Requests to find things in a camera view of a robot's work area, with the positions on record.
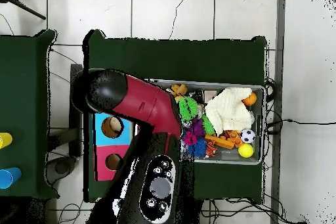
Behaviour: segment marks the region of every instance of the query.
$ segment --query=green tablecloth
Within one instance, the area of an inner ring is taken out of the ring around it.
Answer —
[[[47,51],[51,30],[35,37],[0,35],[0,132],[13,137],[0,149],[0,169],[19,167],[21,178],[0,196],[53,198],[45,182],[47,153]]]
[[[86,36],[89,68],[113,68],[138,78],[264,85],[266,39],[252,41],[152,41]],[[89,122],[92,155],[92,121]],[[95,181],[89,169],[89,200],[103,197],[110,182]],[[241,166],[195,163],[195,198],[251,197],[261,203],[262,164]]]

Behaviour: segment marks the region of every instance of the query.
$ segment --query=pink pom pom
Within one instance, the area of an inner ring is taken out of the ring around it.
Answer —
[[[186,143],[186,145],[194,145],[197,142],[196,135],[192,134],[191,132],[187,131],[185,134],[183,141]]]

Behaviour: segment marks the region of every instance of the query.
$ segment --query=yellow cup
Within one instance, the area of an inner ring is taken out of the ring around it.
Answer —
[[[5,148],[13,141],[12,135],[7,132],[0,132],[0,148]]]

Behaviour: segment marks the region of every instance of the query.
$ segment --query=circular hole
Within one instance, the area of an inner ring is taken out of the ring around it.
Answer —
[[[105,164],[110,170],[119,170],[123,166],[123,159],[118,154],[110,154],[106,157]]]
[[[123,122],[118,117],[108,117],[102,122],[102,132],[108,138],[118,138],[123,132]]]

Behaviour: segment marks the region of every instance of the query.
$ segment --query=control panel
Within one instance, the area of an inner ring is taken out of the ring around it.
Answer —
[[[153,224],[165,223],[171,211],[176,169],[166,155],[156,156],[146,170],[140,195],[142,215]]]

